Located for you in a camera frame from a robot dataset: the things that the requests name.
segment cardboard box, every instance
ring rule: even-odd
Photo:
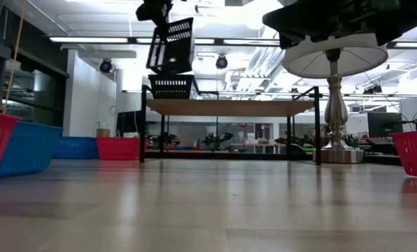
[[[97,137],[111,137],[110,129],[97,129]]]

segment blue basket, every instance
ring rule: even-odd
[[[60,127],[18,122],[0,161],[0,178],[45,171],[61,132]]]
[[[53,158],[57,159],[97,159],[97,139],[92,137],[63,136],[58,140]]]

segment shelf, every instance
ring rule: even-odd
[[[164,116],[288,117],[312,109],[314,102],[149,99],[146,106]]]

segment desk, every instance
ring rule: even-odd
[[[263,153],[266,153],[265,152],[265,148],[264,147],[274,147],[274,154],[277,154],[277,153],[280,153],[280,147],[281,146],[286,146],[285,144],[279,144],[279,143],[245,143],[245,144],[242,144],[242,143],[234,143],[234,144],[232,144],[232,146],[253,146],[253,152],[254,153],[256,153],[256,147],[262,147],[262,152]]]
[[[316,145],[320,150],[320,109],[319,109],[319,89],[313,87],[293,97],[293,100],[282,101],[234,101],[234,100],[190,100],[190,99],[146,99],[146,92],[150,89],[147,85],[142,86],[141,93],[141,140],[140,140],[140,162],[144,162],[145,153],[145,125],[146,125],[146,108],[162,115],[161,121],[161,140],[160,154],[164,153],[164,126],[165,116],[243,116],[243,117],[286,117],[288,124],[288,136],[291,136],[291,117],[298,113],[303,113],[314,108],[316,113]],[[297,101],[301,97],[310,95],[314,91],[314,101]],[[288,139],[289,146],[287,155],[291,156],[291,143]],[[320,165],[320,154],[316,159],[316,164]]]

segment fluorescent light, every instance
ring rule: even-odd
[[[50,40],[58,43],[128,43],[127,38],[108,37],[50,37]]]
[[[219,92],[220,95],[260,95],[260,92]]]
[[[207,38],[196,38],[195,39],[195,44],[196,45],[213,45],[215,44],[215,40],[214,39],[207,39]]]
[[[140,94],[141,93],[141,90],[122,90],[122,92]]]
[[[216,55],[216,53],[214,52],[196,52],[196,57],[211,57],[214,58]]]
[[[397,42],[395,48],[417,48],[417,42]]]
[[[287,92],[283,92],[283,93],[278,93],[278,92],[263,92],[262,95],[278,95],[278,96],[293,96],[293,95],[298,95],[295,93],[287,93]]]
[[[89,4],[133,4],[134,2],[126,0],[66,0],[69,3],[89,3]]]
[[[261,46],[278,46],[280,42],[278,39],[225,39],[226,45],[261,45]]]
[[[151,44],[153,42],[152,38],[136,38],[137,43],[147,43]]]

